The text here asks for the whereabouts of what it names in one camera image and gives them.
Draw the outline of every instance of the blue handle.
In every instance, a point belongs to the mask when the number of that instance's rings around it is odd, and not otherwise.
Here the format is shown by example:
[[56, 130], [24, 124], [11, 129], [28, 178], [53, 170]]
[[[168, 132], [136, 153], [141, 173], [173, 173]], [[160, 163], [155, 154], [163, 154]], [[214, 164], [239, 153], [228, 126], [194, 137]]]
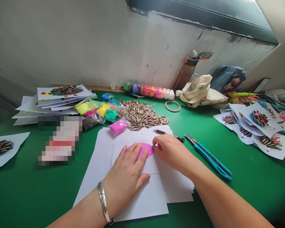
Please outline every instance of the blue handle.
[[[199, 142], [197, 142], [205, 151], [207, 151], [213, 158], [215, 158], [205, 147], [203, 147], [202, 144], [200, 144]], [[194, 148], [199, 151], [202, 156], [212, 165], [212, 167], [224, 178], [228, 179], [228, 180], [232, 180], [232, 178], [224, 171], [222, 170], [221, 167], [218, 166], [218, 164], [216, 164], [197, 144], [194, 145]], [[218, 161], [222, 167], [224, 167], [224, 169], [226, 169], [231, 175], [232, 173], [229, 171], [229, 169], [227, 169], [219, 160], [216, 159], [216, 161]]]

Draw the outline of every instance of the pen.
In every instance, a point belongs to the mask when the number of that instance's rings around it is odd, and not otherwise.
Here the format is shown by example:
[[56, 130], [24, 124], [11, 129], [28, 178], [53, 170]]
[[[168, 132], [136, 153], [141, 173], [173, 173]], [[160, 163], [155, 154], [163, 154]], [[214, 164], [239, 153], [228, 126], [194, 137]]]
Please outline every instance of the pen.
[[212, 167], [224, 178], [232, 180], [232, 173], [219, 160], [217, 160], [202, 144], [195, 141], [190, 135], [185, 134], [194, 148], [212, 165]]
[[[160, 133], [160, 134], [168, 134], [164, 131], [161, 131], [161, 130], [158, 130], [158, 129], [153, 129], [154, 131], [156, 131], [157, 133]], [[178, 136], [175, 136], [175, 135], [172, 135], [174, 138], [177, 138], [180, 142], [185, 142], [185, 139], [184, 138], [181, 138], [181, 137], [178, 137]]]

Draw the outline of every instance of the blue utility knife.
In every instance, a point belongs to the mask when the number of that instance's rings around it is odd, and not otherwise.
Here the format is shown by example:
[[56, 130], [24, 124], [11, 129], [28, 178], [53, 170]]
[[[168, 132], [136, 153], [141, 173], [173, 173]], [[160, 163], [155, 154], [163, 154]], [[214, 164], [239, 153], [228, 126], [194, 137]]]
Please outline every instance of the blue utility knife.
[[185, 134], [186, 138], [193, 144], [194, 148], [212, 165], [212, 167], [224, 178], [232, 180], [232, 173], [219, 160], [217, 160], [205, 147], [195, 141], [190, 135]]

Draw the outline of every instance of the window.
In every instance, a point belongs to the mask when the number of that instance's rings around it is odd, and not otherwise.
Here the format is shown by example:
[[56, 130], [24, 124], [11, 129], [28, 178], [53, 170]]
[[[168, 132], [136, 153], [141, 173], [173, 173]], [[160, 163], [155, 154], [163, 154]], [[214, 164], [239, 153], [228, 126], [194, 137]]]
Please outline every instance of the window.
[[278, 44], [255, 0], [128, 0], [130, 7], [154, 10], [203, 26]]

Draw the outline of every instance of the roll of tape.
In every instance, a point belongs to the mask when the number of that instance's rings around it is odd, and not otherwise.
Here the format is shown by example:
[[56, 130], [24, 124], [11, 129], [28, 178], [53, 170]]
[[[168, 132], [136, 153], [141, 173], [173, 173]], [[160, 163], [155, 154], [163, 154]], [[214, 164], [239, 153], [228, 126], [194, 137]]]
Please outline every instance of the roll of tape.
[[[174, 103], [174, 104], [176, 104], [178, 107], [179, 107], [179, 109], [176, 109], [176, 110], [174, 110], [174, 109], [171, 109], [171, 108], [169, 108], [168, 106], [167, 106], [167, 103]], [[165, 103], [165, 107], [169, 110], [169, 111], [171, 111], [171, 112], [178, 112], [178, 111], [180, 111], [180, 105], [179, 105], [179, 103], [177, 103], [177, 102], [175, 102], [175, 101], [166, 101], [166, 103]]]

